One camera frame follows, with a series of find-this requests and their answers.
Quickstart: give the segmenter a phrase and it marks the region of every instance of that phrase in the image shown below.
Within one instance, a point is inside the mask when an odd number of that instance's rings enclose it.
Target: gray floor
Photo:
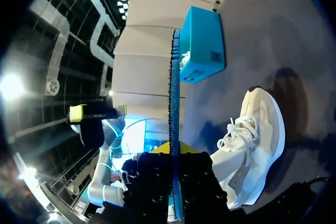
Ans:
[[[336,170],[336,40],[312,0],[228,0],[219,12],[227,67],[188,86],[182,141],[211,154],[249,87],[274,95],[285,150],[250,212],[294,182]]]

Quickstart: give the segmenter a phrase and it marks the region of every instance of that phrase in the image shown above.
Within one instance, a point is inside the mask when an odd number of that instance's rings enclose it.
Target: blue box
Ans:
[[[190,60],[180,71],[180,80],[199,82],[225,68],[224,46],[218,13],[190,7],[180,32],[180,62],[190,51]]]

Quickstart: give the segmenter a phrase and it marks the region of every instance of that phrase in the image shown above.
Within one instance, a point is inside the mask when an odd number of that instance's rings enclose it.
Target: yellow object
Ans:
[[[187,152],[190,153],[199,153],[199,151],[195,150],[194,148],[190,147],[189,145],[180,141],[180,150],[181,154],[185,154]],[[160,147],[156,148],[155,150],[151,151],[151,153],[165,153],[168,154],[170,151],[170,144],[169,142],[161,145]]]
[[[69,120],[71,123],[79,123],[83,119],[83,105],[70,106]]]

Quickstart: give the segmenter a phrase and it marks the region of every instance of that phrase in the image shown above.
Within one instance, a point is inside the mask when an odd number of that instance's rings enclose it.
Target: blue brush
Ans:
[[[173,35],[171,61],[170,61],[170,81],[169,81],[169,142],[170,154],[172,155],[173,166],[173,196],[174,210],[178,220],[183,220],[182,195],[179,174],[180,156],[180,30],[176,29]]]

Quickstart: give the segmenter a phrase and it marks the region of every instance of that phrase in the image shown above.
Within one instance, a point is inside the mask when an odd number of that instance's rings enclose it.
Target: ventilation duct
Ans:
[[[111,32],[115,36],[120,35],[120,30],[116,29],[115,25],[113,24],[110,16],[106,13],[106,10],[100,0],[91,0],[95,8],[100,14],[100,18],[96,24],[96,27],[92,33],[91,40],[90,40],[90,50],[91,53],[97,57],[99,60],[110,66],[113,67],[114,59],[105,52],[100,46],[98,46],[98,39],[103,29],[104,24],[107,24]]]
[[[35,0],[30,10],[59,31],[47,72],[45,95],[57,95],[58,72],[65,45],[70,34],[69,21],[48,0]]]

